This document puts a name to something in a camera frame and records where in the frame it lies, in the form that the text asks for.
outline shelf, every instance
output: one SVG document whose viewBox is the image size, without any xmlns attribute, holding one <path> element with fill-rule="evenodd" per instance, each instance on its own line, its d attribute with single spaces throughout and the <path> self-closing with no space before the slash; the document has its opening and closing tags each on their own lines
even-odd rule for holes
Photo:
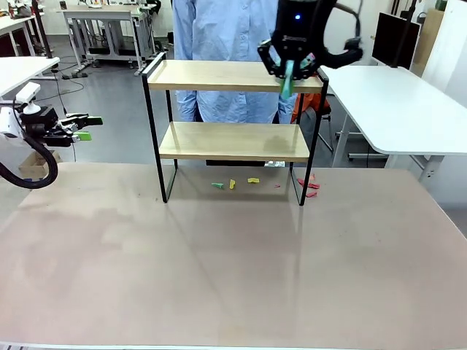
<svg viewBox="0 0 467 350">
<path fill-rule="evenodd" d="M 256 91 L 278 93 L 278 79 L 262 62 L 164 60 L 148 78 L 152 90 Z M 320 93 L 316 78 L 296 82 L 294 93 Z"/>
<path fill-rule="evenodd" d="M 275 160 L 306 163 L 298 125 L 171 122 L 159 147 L 164 159 Z"/>
</svg>

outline monitor screen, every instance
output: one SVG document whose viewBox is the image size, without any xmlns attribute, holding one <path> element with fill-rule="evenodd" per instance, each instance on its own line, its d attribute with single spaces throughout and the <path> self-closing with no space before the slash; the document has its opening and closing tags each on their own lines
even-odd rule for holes
<svg viewBox="0 0 467 350">
<path fill-rule="evenodd" d="M 377 35 L 374 40 L 373 57 L 378 61 L 392 66 L 395 60 L 395 54 L 402 40 L 402 34 L 406 25 L 406 20 L 388 15 L 379 14 Z M 401 56 L 398 60 L 398 66 L 410 69 L 412 59 L 417 46 L 420 25 L 411 23 L 409 33 L 402 48 Z"/>
</svg>

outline top shelf board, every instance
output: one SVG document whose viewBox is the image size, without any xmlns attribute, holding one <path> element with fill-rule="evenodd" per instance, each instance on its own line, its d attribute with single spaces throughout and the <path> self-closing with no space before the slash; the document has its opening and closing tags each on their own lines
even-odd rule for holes
<svg viewBox="0 0 467 350">
<path fill-rule="evenodd" d="M 262 62 L 164 60 L 148 78 L 151 90 L 278 93 L 279 80 Z M 294 93 L 320 93 L 317 77 L 296 82 Z"/>
</svg>

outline light blue button-up shirt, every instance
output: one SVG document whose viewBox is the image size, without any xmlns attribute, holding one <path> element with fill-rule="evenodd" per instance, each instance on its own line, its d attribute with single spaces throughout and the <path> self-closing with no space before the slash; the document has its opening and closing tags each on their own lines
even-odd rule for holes
<svg viewBox="0 0 467 350">
<path fill-rule="evenodd" d="M 274 31 L 277 0 L 174 0 L 173 10 L 175 59 L 260 61 L 258 44 Z M 278 93 L 177 91 L 183 121 L 194 120 L 198 104 L 203 121 L 211 123 L 272 123 L 279 112 L 279 121 L 288 124 L 295 99 Z"/>
</svg>

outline shirt sleeve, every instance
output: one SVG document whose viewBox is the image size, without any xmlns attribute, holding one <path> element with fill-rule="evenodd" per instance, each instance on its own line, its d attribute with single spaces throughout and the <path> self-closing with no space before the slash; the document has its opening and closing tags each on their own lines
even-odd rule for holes
<svg viewBox="0 0 467 350">
<path fill-rule="evenodd" d="M 283 98 L 279 95 L 279 123 L 290 124 L 297 94 L 294 93 L 290 98 Z"/>
<path fill-rule="evenodd" d="M 176 60 L 193 60 L 193 21 L 196 17 L 194 0 L 174 0 L 174 53 Z M 180 119 L 195 120 L 196 91 L 177 91 Z"/>
</svg>

